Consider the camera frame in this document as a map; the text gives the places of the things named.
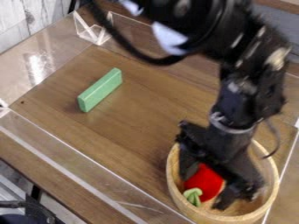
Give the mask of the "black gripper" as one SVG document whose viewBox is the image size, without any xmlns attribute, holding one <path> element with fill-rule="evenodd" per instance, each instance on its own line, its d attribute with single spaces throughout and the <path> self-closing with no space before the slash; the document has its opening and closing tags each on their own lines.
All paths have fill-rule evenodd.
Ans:
<svg viewBox="0 0 299 224">
<path fill-rule="evenodd" d="M 264 178 L 248 156 L 256 127 L 236 129 L 220 122 L 201 127 L 188 120 L 179 122 L 179 174 L 187 181 L 204 163 L 225 180 L 212 209 L 224 211 L 236 199 L 254 200 L 264 186 Z"/>
</svg>

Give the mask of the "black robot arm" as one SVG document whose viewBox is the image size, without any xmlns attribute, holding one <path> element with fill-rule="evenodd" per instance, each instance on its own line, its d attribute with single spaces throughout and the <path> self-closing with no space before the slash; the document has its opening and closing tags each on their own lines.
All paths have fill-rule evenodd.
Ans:
<svg viewBox="0 0 299 224">
<path fill-rule="evenodd" d="M 286 105 L 284 82 L 291 45 L 286 36 L 254 12 L 252 0 L 111 0 L 152 22 L 153 35 L 169 53 L 152 58 L 141 53 L 107 20 L 104 11 L 91 11 L 123 48 L 140 60 L 168 66 L 192 54 L 220 63 L 217 100 L 209 110 L 209 125 L 181 121 L 180 176 L 189 179 L 205 164 L 225 186 L 212 204 L 225 210 L 236 200 L 251 201 L 264 179 L 248 156 L 248 146 L 260 122 Z"/>
</svg>

